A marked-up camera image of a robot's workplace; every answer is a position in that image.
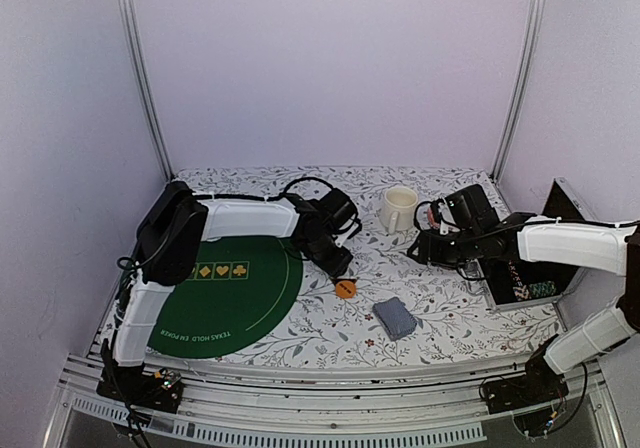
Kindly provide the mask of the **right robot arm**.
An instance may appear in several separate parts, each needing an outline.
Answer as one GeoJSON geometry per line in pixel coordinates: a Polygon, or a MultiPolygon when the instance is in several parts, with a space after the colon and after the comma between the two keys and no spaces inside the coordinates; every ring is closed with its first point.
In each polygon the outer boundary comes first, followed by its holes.
{"type": "Polygon", "coordinates": [[[522,375],[484,384],[480,396],[491,413],[534,406],[567,395],[565,375],[623,344],[639,332],[639,224],[585,219],[575,210],[514,212],[500,218],[483,187],[467,186],[421,202],[410,259],[465,275],[479,270],[496,305],[545,302],[574,286],[582,270],[620,276],[624,292],[564,334],[544,341],[522,375]]]}

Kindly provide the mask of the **orange big blind button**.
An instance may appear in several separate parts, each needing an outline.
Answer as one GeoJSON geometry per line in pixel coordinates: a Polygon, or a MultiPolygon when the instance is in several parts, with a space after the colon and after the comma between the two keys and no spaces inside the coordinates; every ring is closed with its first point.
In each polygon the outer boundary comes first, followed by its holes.
{"type": "Polygon", "coordinates": [[[334,283],[335,294],[340,299],[351,299],[357,293],[356,283],[340,282],[334,283]]]}

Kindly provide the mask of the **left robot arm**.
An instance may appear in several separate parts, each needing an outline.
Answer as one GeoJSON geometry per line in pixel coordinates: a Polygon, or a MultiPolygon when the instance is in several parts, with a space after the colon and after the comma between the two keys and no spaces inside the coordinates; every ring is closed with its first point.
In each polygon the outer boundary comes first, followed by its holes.
{"type": "Polygon", "coordinates": [[[305,199],[289,186],[275,196],[254,196],[197,193],[183,181],[169,182],[137,228],[132,255],[117,261],[122,276],[101,339],[97,394],[127,409],[177,411],[181,377],[166,368],[145,373],[146,346],[170,294],[198,276],[203,243],[287,239],[327,275],[339,277],[353,258],[344,244],[361,229],[356,205],[334,186],[321,198],[305,199]]]}

